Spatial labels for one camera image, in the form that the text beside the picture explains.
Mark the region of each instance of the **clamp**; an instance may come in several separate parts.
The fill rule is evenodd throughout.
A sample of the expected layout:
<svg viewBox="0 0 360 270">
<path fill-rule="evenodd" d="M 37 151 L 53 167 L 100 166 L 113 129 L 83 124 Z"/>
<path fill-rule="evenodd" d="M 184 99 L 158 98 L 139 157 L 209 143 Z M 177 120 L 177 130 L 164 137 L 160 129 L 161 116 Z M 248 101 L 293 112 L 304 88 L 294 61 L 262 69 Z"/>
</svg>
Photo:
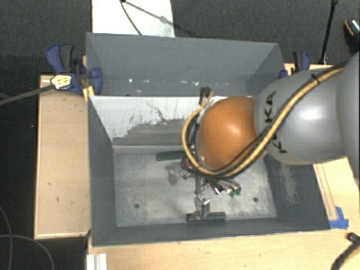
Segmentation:
<svg viewBox="0 0 360 270">
<path fill-rule="evenodd" d="M 56 74 L 51 79 L 51 84 L 56 90 L 70 91 L 81 96 L 84 88 L 92 86 L 95 95 L 99 95 L 102 88 L 100 68 L 93 67 L 87 72 L 80 60 L 72 61 L 73 49 L 73 45 L 56 44 L 46 51 L 47 62 Z"/>
</svg>

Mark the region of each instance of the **yellow cable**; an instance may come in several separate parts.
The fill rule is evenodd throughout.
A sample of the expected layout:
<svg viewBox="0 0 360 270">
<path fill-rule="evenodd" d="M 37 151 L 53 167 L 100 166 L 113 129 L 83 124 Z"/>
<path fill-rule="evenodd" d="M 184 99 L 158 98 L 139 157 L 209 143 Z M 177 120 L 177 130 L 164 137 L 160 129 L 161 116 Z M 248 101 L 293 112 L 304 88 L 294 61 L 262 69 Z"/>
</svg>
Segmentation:
<svg viewBox="0 0 360 270">
<path fill-rule="evenodd" d="M 245 161 L 243 163 L 241 163 L 238 167 L 236 167 L 234 170 L 232 170 L 231 172 L 229 172 L 227 175 L 225 175 L 224 177 L 228 177 L 231 175 L 234 175 L 240 171 L 242 171 L 244 168 L 246 168 L 254 159 L 256 159 L 256 157 L 259 155 L 259 153 L 265 148 L 265 146 L 267 145 L 267 143 L 272 139 L 273 135 L 275 134 L 275 132 L 278 130 L 278 128 L 280 127 L 281 123 L 285 120 L 286 116 L 289 114 L 289 112 L 291 111 L 291 109 L 295 106 L 295 104 L 302 98 L 304 97 L 308 92 L 310 92 L 313 88 L 315 88 L 316 86 L 318 86 L 320 83 L 324 82 L 325 80 L 327 80 L 328 78 L 332 77 L 333 75 L 335 75 L 336 73 L 342 71 L 343 68 L 338 68 L 332 71 L 329 71 L 325 74 L 323 74 L 322 76 L 320 76 L 317 80 L 314 80 L 313 82 L 310 82 L 306 87 L 304 87 L 302 90 L 300 90 L 285 106 L 285 108 L 281 111 L 281 113 L 279 114 L 279 116 L 277 117 L 277 119 L 275 120 L 274 124 L 270 127 L 269 131 L 266 133 L 266 135 L 264 136 L 264 138 L 261 140 L 261 142 L 257 145 L 257 147 L 254 149 L 254 151 L 250 154 L 250 156 L 248 158 L 245 159 Z M 193 118 L 198 115 L 200 113 L 200 111 L 206 106 L 206 104 L 209 102 L 209 100 L 211 99 L 211 97 L 213 96 L 214 92 L 211 91 L 208 99 L 206 101 L 204 101 L 191 115 L 190 117 L 186 120 L 185 125 L 183 127 L 182 133 L 181 133 L 181 141 L 182 141 L 182 145 L 184 147 L 186 156 L 188 157 L 188 159 L 190 160 L 190 162 L 192 163 L 192 165 L 198 169 L 200 172 L 204 173 L 204 174 L 208 174 L 208 175 L 217 175 L 220 174 L 220 171 L 212 171 L 209 169 L 206 169 L 204 167 L 202 167 L 194 158 L 194 156 L 191 154 L 188 146 L 187 146 L 187 142 L 186 142 L 186 133 L 188 130 L 188 126 L 190 125 L 190 122 L 193 120 Z"/>
</svg>

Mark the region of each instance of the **metal object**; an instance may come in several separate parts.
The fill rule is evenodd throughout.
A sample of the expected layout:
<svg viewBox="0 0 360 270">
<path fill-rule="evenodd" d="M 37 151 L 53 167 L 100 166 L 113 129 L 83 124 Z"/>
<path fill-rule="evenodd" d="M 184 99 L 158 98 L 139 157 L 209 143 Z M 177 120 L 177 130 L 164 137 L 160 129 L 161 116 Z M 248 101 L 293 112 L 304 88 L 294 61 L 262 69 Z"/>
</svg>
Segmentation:
<svg viewBox="0 0 360 270">
<path fill-rule="evenodd" d="M 210 203 L 211 200 L 207 198 L 203 191 L 209 187 L 206 178 L 195 175 L 195 208 L 196 210 L 192 214 L 187 214 L 186 219 L 188 222 L 195 221 L 208 221 L 208 220 L 225 220 L 225 212 L 211 212 Z"/>
</svg>

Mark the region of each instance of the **blue clamp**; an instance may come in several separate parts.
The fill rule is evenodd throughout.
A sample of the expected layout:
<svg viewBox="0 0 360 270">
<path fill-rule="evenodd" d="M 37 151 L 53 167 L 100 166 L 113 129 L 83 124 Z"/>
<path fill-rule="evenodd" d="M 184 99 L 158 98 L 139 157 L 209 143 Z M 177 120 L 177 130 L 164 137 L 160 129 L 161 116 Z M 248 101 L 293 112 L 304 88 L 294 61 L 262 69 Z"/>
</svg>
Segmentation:
<svg viewBox="0 0 360 270">
<path fill-rule="evenodd" d="M 294 51 L 292 53 L 294 57 L 295 68 L 292 69 L 292 73 L 306 71 L 310 69 L 310 56 L 305 51 Z"/>
<path fill-rule="evenodd" d="M 335 206 L 335 208 L 336 208 L 338 219 L 329 221 L 330 228 L 331 229 L 338 228 L 338 229 L 344 229 L 344 230 L 348 229 L 349 219 L 344 218 L 343 211 L 340 207 Z"/>
<path fill-rule="evenodd" d="M 71 55 L 74 46 L 72 45 L 53 45 L 46 51 L 46 59 L 50 66 L 53 67 L 56 75 L 66 74 L 71 76 L 71 87 L 67 91 L 78 95 L 83 94 L 82 80 L 86 80 L 86 85 L 92 82 L 95 95 L 99 95 L 102 88 L 102 75 L 100 68 L 93 67 L 90 73 L 87 73 L 85 66 L 78 59 L 71 61 Z M 76 73 L 71 69 L 71 62 L 76 67 Z"/>
<path fill-rule="evenodd" d="M 286 78 L 289 76 L 289 73 L 287 72 L 287 70 L 283 69 L 280 71 L 280 75 L 279 75 L 279 78 Z"/>
</svg>

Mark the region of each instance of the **black cable on floor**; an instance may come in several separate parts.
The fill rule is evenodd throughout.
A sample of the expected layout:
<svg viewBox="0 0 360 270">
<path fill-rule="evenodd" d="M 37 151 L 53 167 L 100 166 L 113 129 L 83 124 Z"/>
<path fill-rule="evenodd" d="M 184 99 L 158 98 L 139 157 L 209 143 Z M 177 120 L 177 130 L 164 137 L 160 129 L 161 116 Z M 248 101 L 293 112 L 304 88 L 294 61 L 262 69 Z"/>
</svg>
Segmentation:
<svg viewBox="0 0 360 270">
<path fill-rule="evenodd" d="M 357 247 L 360 246 L 360 237 L 355 233 L 350 233 L 348 239 L 353 243 L 348 247 L 333 263 L 331 270 L 339 270 L 340 267 L 344 264 L 345 260 L 350 256 L 350 254 L 355 251 Z"/>
<path fill-rule="evenodd" d="M 31 243 L 35 243 L 36 245 L 38 245 L 46 253 L 46 255 L 49 257 L 49 260 L 50 260 L 50 263 L 51 263 L 51 269 L 55 270 L 54 259 L 51 256 L 51 253 L 49 252 L 49 250 L 44 245 L 42 245 L 39 241 L 37 241 L 35 239 L 29 238 L 29 237 L 26 237 L 26 236 L 22 236 L 22 235 L 14 235 L 14 234 L 12 234 L 10 222 L 9 222 L 9 220 L 7 218 L 7 215 L 6 215 L 5 211 L 4 211 L 4 209 L 1 207 L 1 205 L 0 205 L 0 212 L 2 213 L 2 215 L 4 217 L 4 220 L 5 220 L 5 223 L 6 223 L 6 226 L 7 226 L 7 231 L 8 231 L 8 234 L 0 235 L 0 239 L 1 238 L 9 238 L 9 242 L 10 242 L 10 254 L 9 254 L 9 263 L 8 263 L 7 269 L 11 270 L 11 268 L 12 268 L 12 258 L 14 256 L 14 238 L 17 238 L 17 239 L 26 240 L 26 241 L 29 241 Z"/>
<path fill-rule="evenodd" d="M 9 238 L 9 243 L 10 243 L 10 254 L 9 254 L 9 264 L 8 264 L 8 270 L 11 270 L 12 267 L 12 257 L 14 255 L 14 242 L 13 242 L 13 235 L 12 235 L 12 231 L 11 231 L 11 226 L 10 226 L 10 222 L 7 219 L 6 213 L 4 211 L 4 209 L 1 207 L 0 205 L 0 212 L 2 213 L 5 223 L 6 223 L 6 227 L 7 227 L 7 232 L 8 235 L 6 235 Z"/>
</svg>

